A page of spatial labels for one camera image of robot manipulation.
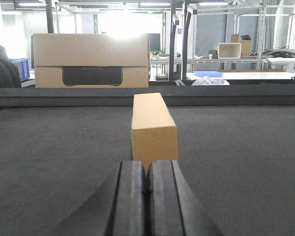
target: cardboard box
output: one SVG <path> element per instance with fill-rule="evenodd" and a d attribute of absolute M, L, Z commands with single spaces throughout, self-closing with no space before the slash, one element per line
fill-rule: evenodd
<path fill-rule="evenodd" d="M 34 34 L 37 88 L 147 88 L 148 35 Z"/>
<path fill-rule="evenodd" d="M 146 173 L 153 160 L 178 159 L 177 127 L 160 93 L 134 95 L 131 138 Z"/>
<path fill-rule="evenodd" d="M 219 59 L 239 59 L 241 54 L 240 43 L 219 43 L 215 49 Z"/>
<path fill-rule="evenodd" d="M 232 43 L 241 43 L 241 54 L 250 56 L 251 54 L 251 37 L 249 35 L 241 35 L 242 40 L 239 40 L 239 34 L 232 34 Z"/>

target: plastic bag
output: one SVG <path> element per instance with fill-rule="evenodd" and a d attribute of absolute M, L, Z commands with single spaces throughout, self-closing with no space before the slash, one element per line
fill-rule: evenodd
<path fill-rule="evenodd" d="M 227 80 L 221 80 L 216 78 L 210 78 L 208 76 L 200 77 L 195 82 L 193 82 L 192 86 L 200 86 L 200 85 L 230 85 Z"/>

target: white box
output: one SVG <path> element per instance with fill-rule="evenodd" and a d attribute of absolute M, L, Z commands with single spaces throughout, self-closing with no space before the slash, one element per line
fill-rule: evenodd
<path fill-rule="evenodd" d="M 219 59 L 239 59 L 241 55 L 241 43 L 219 43 L 215 49 Z"/>

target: black label on box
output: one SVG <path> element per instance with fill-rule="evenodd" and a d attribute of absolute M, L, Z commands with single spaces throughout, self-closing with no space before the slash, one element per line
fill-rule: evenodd
<path fill-rule="evenodd" d="M 122 66 L 63 66 L 65 85 L 121 85 Z"/>

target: ceiling light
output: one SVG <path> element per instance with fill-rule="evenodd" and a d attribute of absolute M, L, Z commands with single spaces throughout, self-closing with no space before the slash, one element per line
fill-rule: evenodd
<path fill-rule="evenodd" d="M 199 5 L 200 6 L 221 6 L 221 5 L 228 5 L 228 3 L 222 0 L 218 0 L 218 1 L 207 0 L 207 1 L 200 2 Z"/>
<path fill-rule="evenodd" d="M 46 6 L 46 4 L 42 2 L 20 3 L 19 5 L 20 6 Z"/>
<path fill-rule="evenodd" d="M 141 6 L 170 6 L 170 3 L 165 3 L 165 2 L 142 2 L 140 3 Z"/>

